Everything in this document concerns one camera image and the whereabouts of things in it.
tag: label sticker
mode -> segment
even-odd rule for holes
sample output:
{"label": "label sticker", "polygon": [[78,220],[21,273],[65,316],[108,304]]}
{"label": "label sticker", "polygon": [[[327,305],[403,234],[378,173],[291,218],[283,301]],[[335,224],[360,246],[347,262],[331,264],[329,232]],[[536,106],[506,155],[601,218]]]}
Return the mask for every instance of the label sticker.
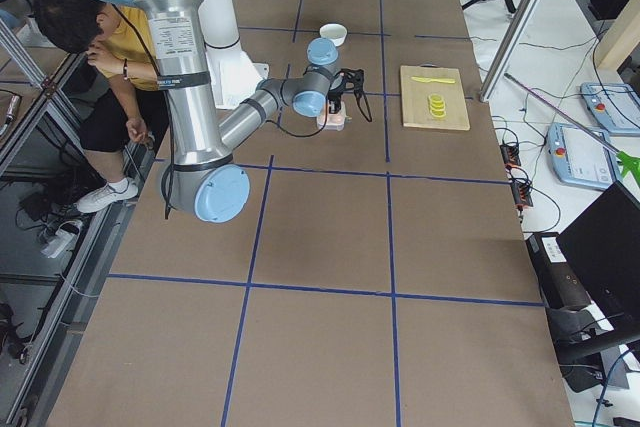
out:
{"label": "label sticker", "polygon": [[158,59],[197,55],[193,25],[188,17],[167,17],[149,20],[151,37]]}
{"label": "label sticker", "polygon": [[564,257],[564,254],[560,250],[560,246],[558,245],[555,237],[543,237],[542,245],[544,246],[544,250],[547,253],[547,257],[549,257],[551,263],[558,264],[567,261],[567,259],[565,259]]}

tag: white cable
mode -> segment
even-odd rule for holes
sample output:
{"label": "white cable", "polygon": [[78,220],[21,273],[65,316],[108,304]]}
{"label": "white cable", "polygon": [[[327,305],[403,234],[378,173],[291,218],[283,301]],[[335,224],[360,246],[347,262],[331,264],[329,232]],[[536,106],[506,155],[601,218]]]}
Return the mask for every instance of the white cable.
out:
{"label": "white cable", "polygon": [[97,299],[98,297],[100,297],[99,295],[89,295],[89,294],[85,294],[84,292],[80,292],[78,289],[75,288],[75,286],[71,282],[67,280],[67,278],[64,275],[62,275],[62,272],[60,272],[58,275],[62,280],[64,280],[64,282],[69,286],[69,288],[73,290],[76,294],[82,297],[87,297],[89,299]]}

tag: person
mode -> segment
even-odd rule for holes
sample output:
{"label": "person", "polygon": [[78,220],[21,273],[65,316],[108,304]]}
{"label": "person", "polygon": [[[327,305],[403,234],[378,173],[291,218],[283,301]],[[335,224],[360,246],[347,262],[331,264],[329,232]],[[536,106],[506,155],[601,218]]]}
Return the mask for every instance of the person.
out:
{"label": "person", "polygon": [[80,127],[85,156],[106,184],[79,199],[78,211],[97,212],[135,197],[138,186],[124,173],[123,149],[131,140],[152,144],[157,153],[168,126],[144,12],[99,0],[35,0],[34,17],[51,43],[69,53],[86,52],[88,64],[109,83]]}

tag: green object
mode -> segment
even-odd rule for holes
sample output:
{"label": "green object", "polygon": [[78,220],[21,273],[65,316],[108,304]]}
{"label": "green object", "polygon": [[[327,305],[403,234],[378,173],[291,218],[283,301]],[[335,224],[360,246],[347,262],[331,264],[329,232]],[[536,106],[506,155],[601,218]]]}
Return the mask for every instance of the green object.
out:
{"label": "green object", "polygon": [[640,158],[632,157],[621,150],[616,152],[616,157],[622,164],[622,176],[624,177],[628,173],[631,173],[636,180],[636,184],[640,186]]}

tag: shoe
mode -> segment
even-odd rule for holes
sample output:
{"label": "shoe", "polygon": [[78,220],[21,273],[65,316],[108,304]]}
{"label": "shoe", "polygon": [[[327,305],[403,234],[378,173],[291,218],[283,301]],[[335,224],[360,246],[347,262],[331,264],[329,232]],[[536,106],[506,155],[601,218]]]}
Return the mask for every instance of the shoe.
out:
{"label": "shoe", "polygon": [[116,192],[109,184],[93,192],[89,192],[76,202],[78,212],[91,214],[119,200],[127,200],[135,197],[138,195],[138,186],[133,182],[133,179],[127,178],[127,180],[129,183],[123,192]]}

